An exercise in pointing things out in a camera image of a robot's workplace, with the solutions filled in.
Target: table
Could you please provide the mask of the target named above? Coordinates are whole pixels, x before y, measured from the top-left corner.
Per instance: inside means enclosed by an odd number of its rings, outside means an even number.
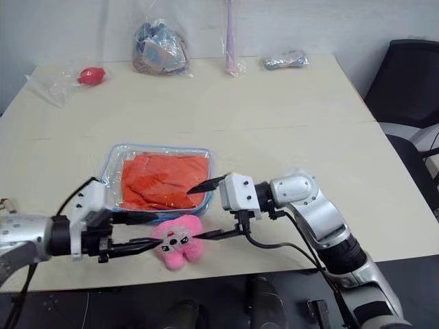
[[[194,78],[149,77],[111,63],[112,77],[79,90],[63,108],[23,89],[0,120],[0,196],[23,212],[54,214],[120,142],[207,147],[215,172],[236,171],[255,182],[294,167],[316,175],[325,195],[375,260],[437,254],[439,230],[408,172],[333,56],[312,56],[301,70],[267,72],[248,59],[245,76],[222,73],[219,60],[194,60]],[[53,67],[40,67],[38,76]],[[232,228],[216,195],[206,230]],[[263,242],[304,246],[284,219],[253,223]],[[151,236],[149,226],[120,227],[117,241]],[[38,267],[31,290],[81,289],[310,268],[289,248],[258,249],[237,237],[207,241],[199,264],[177,272],[152,252],[107,264],[53,258]],[[19,290],[26,270],[3,291]]]

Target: orange cloth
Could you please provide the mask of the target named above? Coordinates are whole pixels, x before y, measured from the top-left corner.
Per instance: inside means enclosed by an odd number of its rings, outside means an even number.
[[[204,194],[187,191],[205,181],[209,161],[202,156],[139,154],[123,162],[121,187],[124,209],[170,210],[195,208]]]

